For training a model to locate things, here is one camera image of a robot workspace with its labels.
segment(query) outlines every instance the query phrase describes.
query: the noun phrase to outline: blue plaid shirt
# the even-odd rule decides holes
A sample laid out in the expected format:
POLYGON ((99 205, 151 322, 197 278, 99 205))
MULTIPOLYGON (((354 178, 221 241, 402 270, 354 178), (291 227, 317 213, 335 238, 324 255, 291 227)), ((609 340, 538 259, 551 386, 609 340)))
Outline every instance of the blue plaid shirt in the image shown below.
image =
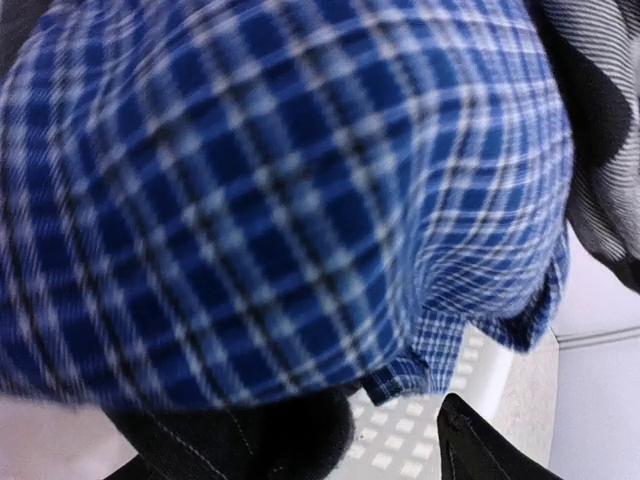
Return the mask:
POLYGON ((0 390, 446 389, 567 270, 569 125, 512 0, 58 0, 0 90, 0 390))

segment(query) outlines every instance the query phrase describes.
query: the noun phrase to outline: laundry basket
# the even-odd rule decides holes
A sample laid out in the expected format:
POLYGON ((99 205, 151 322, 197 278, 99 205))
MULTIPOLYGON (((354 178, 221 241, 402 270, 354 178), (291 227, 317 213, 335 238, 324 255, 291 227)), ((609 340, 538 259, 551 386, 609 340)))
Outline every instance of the laundry basket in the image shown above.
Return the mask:
MULTIPOLYGON (((491 421, 513 353, 467 328, 451 391, 491 421)), ((330 480, 440 478, 436 417, 444 396, 411 397, 374 407, 364 391, 353 397, 356 439, 330 480)))

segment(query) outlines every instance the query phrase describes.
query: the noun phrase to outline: clothing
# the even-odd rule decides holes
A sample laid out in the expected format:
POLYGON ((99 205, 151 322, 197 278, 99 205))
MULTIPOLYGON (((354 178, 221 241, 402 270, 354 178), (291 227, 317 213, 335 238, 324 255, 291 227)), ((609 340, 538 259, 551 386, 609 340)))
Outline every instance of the clothing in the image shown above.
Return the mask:
POLYGON ((523 455, 456 394, 438 413, 442 480, 561 480, 523 455))
POLYGON ((50 4, 50 0, 0 0, 0 78, 50 4))
MULTIPOLYGON (((250 410, 107 414, 167 480, 322 480, 354 437, 341 388, 250 410)), ((112 480, 145 474, 134 459, 112 480)))
POLYGON ((510 0, 57 0, 0 89, 0 390, 447 388, 566 276, 569 124, 510 0))
POLYGON ((567 218, 586 250, 640 293, 640 3, 531 3, 576 145, 567 218))

